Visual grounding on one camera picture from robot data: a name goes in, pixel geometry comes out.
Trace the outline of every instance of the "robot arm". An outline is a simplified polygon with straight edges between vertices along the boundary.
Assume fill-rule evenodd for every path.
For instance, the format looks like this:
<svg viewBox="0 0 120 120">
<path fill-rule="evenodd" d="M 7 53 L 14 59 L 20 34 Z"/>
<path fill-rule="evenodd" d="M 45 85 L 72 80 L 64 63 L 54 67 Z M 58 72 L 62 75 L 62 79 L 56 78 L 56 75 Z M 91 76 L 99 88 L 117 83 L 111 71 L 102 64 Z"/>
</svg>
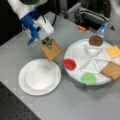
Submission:
<svg viewBox="0 0 120 120">
<path fill-rule="evenodd" d="M 117 15 L 120 15 L 120 0 L 110 0 L 111 7 Z"/>
<path fill-rule="evenodd" d="M 39 17 L 39 14 L 35 10 L 36 6 L 46 3 L 47 0 L 40 0 L 40 1 L 37 0 L 39 2 L 34 5 L 26 5 L 26 4 L 23 4 L 24 2 L 22 3 L 21 1 L 20 0 L 8 0 L 8 3 L 12 7 L 13 11 L 18 15 L 22 25 L 24 26 L 24 30 L 30 31 L 31 38 L 28 42 L 28 45 L 34 42 L 39 37 L 39 31 L 41 30 L 41 28 L 44 29 L 46 33 L 48 33 L 46 34 L 45 37 L 48 37 L 48 35 L 50 35 L 48 32 L 49 28 L 51 29 L 50 33 L 52 34 L 54 29 L 51 26 L 51 24 L 47 20 L 46 20 L 47 23 L 43 24 L 44 20 L 41 17 Z"/>
</svg>

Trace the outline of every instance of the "table surface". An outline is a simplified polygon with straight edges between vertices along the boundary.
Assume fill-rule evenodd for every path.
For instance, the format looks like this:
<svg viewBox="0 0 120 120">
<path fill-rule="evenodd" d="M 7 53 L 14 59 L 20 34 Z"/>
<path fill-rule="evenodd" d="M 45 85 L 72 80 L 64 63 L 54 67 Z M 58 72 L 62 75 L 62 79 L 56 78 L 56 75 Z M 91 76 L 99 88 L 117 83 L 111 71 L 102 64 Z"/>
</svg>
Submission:
<svg viewBox="0 0 120 120">
<path fill-rule="evenodd" d="M 52 21 L 54 14 L 46 15 Z M 31 96 L 24 93 L 18 84 L 18 75 L 28 62 L 44 58 L 35 47 L 27 46 L 28 37 L 24 32 L 16 35 L 0 47 L 0 81 L 24 102 L 42 120 L 119 120 L 120 81 L 105 88 L 84 91 L 67 80 L 61 66 L 64 53 L 74 42 L 89 38 L 92 32 L 81 32 L 74 23 L 57 18 L 55 33 L 51 35 L 63 50 L 55 62 L 60 66 L 62 79 L 59 86 L 44 96 Z"/>
</svg>

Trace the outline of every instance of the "white paper plate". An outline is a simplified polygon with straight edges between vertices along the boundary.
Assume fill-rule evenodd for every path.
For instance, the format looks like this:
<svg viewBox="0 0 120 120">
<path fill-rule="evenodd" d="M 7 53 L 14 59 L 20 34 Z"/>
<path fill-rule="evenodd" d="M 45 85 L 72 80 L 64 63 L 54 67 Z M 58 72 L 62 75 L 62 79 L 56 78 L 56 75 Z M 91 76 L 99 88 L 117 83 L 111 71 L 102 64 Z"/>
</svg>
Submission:
<svg viewBox="0 0 120 120">
<path fill-rule="evenodd" d="M 44 95 L 57 87 L 61 80 L 61 71 L 56 63 L 38 59 L 22 68 L 18 80 L 24 92 L 30 95 Z"/>
<path fill-rule="evenodd" d="M 89 45 L 89 39 L 83 39 L 72 44 L 66 51 L 64 59 L 73 59 L 77 67 L 73 71 L 66 69 L 67 73 L 75 80 L 83 83 L 81 77 L 85 72 L 91 72 L 95 74 L 97 79 L 95 85 L 102 85 L 111 81 L 110 78 L 100 74 L 100 71 L 108 64 L 109 61 L 113 61 L 120 64 L 120 57 L 110 59 L 105 52 L 106 48 L 111 47 L 110 44 L 103 42 L 100 47 L 94 47 Z"/>
</svg>

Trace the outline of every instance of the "round tray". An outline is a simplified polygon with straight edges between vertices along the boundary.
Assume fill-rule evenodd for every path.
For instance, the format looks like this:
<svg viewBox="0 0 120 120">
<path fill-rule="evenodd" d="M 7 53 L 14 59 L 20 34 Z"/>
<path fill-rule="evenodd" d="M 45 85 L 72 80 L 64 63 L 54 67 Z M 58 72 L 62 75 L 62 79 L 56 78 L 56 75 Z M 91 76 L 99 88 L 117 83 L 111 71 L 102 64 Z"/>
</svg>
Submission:
<svg viewBox="0 0 120 120">
<path fill-rule="evenodd" d="M 64 59 L 72 59 L 77 67 L 70 71 L 65 69 L 68 75 L 78 83 L 85 84 L 81 78 L 85 73 L 92 73 L 96 77 L 94 85 L 104 85 L 111 81 L 105 77 L 100 71 L 110 62 L 120 64 L 120 58 L 110 59 L 105 52 L 106 48 L 111 47 L 110 44 L 103 42 L 100 47 L 89 45 L 89 39 L 79 40 L 73 43 L 66 51 Z"/>
</svg>

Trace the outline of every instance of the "cable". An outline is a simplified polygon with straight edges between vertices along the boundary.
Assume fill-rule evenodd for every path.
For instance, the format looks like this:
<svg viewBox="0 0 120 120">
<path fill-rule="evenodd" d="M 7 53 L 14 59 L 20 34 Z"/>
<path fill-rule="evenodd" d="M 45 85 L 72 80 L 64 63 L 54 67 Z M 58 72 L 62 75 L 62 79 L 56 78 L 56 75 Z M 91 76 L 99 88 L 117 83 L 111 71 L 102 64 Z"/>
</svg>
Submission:
<svg viewBox="0 0 120 120">
<path fill-rule="evenodd" d="M 54 5 L 55 5 L 55 18 L 54 18 L 52 26 L 54 26 L 54 24 L 56 22 L 56 19 L 57 19 L 57 4 L 56 4 L 56 0 L 54 0 Z"/>
<path fill-rule="evenodd" d="M 96 16 L 104 19 L 104 21 L 109 22 L 105 17 L 103 17 L 103 16 L 101 16 L 101 15 L 98 15 L 98 14 L 96 14 L 96 13 L 94 13 L 94 12 L 87 11 L 87 10 L 81 10 L 80 12 L 83 12 L 83 13 L 84 13 L 84 12 L 91 13 L 91 14 L 93 14 L 93 15 L 96 15 Z"/>
</svg>

